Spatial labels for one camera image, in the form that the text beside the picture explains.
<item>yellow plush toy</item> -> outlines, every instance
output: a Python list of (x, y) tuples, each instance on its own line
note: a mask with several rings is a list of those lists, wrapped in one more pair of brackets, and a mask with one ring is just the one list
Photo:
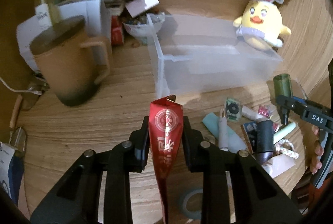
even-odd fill
[(259, 50), (282, 47), (280, 34), (290, 35), (290, 28), (282, 24), (282, 16), (276, 5), (283, 0), (251, 0), (243, 13), (234, 21), (237, 36), (244, 37), (247, 44)]

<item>metal screw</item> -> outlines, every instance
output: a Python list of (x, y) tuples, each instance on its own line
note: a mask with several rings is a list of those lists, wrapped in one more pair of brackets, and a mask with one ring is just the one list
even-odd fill
[(209, 148), (210, 142), (209, 141), (201, 141), (200, 146), (202, 148)]
[(84, 152), (84, 156), (85, 157), (92, 157), (94, 155), (94, 151), (93, 150), (86, 150)]
[(130, 142), (129, 140), (124, 141), (122, 144), (124, 148), (129, 148), (132, 146), (132, 142)]
[(238, 152), (238, 154), (241, 156), (241, 157), (248, 157), (249, 156), (249, 153), (246, 151), (246, 150), (240, 150)]

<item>toy eye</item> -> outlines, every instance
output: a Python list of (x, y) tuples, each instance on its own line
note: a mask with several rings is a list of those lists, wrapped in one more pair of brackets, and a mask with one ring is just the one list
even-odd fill
[(261, 16), (265, 17), (267, 15), (267, 10), (261, 10)]

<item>human hand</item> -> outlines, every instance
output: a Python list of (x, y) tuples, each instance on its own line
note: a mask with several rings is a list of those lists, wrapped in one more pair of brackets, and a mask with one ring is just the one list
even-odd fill
[[(315, 136), (318, 136), (319, 128), (313, 125), (312, 132), (315, 134)], [(322, 166), (321, 162), (318, 160), (318, 156), (322, 156), (324, 154), (324, 149), (320, 146), (319, 140), (316, 140), (315, 142), (314, 153), (315, 155), (312, 157), (310, 164), (310, 171), (312, 172), (312, 174), (315, 174)]]

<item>wooden table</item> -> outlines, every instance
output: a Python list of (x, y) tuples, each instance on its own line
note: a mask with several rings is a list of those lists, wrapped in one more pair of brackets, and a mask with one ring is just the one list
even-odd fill
[[(124, 46), (113, 48), (113, 72), (87, 103), (66, 107), (52, 91), (48, 91), (30, 111), (20, 113), (17, 125), (23, 126), (28, 134), (25, 187), (30, 212), (84, 150), (102, 152), (112, 149), (139, 129), (143, 117), (148, 115), (149, 103), (155, 99), (149, 54), (146, 46), (133, 48), (132, 41), (127, 40)], [(205, 136), (209, 132), (201, 122), (203, 117), (218, 112), (227, 96), (257, 109), (259, 104), (270, 104), (271, 90), (271, 82), (262, 82), (224, 91), (178, 96), (177, 102), (184, 106), (184, 115), (189, 117), (192, 128)], [(277, 121), (278, 115), (274, 114), (273, 119)], [(239, 123), (229, 126), (243, 137)], [(304, 127), (305, 132), (309, 131), (308, 126)], [(287, 194), (306, 168), (300, 129), (297, 127), (288, 138), (300, 157), (293, 168), (275, 179)], [(170, 223), (187, 223), (177, 208), (178, 198), (184, 191), (202, 186), (203, 181), (202, 174), (191, 174), (187, 170), (183, 155), (181, 147), (168, 178)], [(150, 154), (144, 172), (130, 175), (130, 187), (134, 223), (159, 222), (161, 204)]]

